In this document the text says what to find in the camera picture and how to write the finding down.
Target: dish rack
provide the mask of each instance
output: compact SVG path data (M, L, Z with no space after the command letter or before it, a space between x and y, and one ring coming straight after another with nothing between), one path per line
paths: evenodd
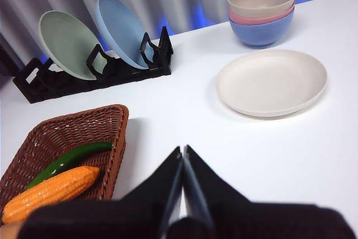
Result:
M153 62L145 56L147 44L154 50ZM92 65L98 53L107 60L102 74L98 73ZM75 78L64 71L50 70L49 68L53 64L50 58L44 64L39 59L33 58L16 75L13 82L27 100L33 104L47 99L171 74L173 47L165 26L162 28L158 46L151 42L148 33L144 33L140 53L148 65L148 69L137 69L125 63L121 58L110 57L102 50L100 44L97 44L86 60L87 67L96 77L96 80L93 81ZM38 69L36 76L31 82L28 82L28 77L36 68Z

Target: wicker basket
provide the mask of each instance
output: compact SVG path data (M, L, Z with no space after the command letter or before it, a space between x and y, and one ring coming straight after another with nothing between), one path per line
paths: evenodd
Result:
M110 105L45 120L28 134L0 181L0 213L32 179L68 151L93 142L110 142L112 150L85 159L101 176L79 199L111 199L125 149L128 109Z

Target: white table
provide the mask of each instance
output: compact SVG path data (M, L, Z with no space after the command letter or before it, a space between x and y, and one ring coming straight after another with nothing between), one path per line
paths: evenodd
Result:
M253 201L316 203L339 210L358 234L357 0L298 4L273 46L303 51L327 68L312 107L282 119L237 114L216 95L216 74L257 49L228 22L171 36L172 75L29 104L10 81L1 95L1 174L39 122L109 104L129 108L127 148L115 198L146 179L175 146L194 150Z

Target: cream plate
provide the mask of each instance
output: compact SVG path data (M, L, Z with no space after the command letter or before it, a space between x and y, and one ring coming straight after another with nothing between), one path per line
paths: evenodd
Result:
M263 50L229 63L220 71L216 89L233 110L273 117L309 106L326 82L326 69L316 58L293 50Z

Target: green chili pepper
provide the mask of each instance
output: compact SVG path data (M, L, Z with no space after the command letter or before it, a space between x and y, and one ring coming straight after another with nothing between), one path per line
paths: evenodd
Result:
M109 151L112 148L112 144L108 142L96 142L92 144L87 144L75 148L65 154L63 154L56 161L50 163L41 173L39 173L26 187L25 190L36 186L37 184L43 182L46 179L49 179L55 175L58 175L68 169L71 169L81 162L84 158L104 152Z

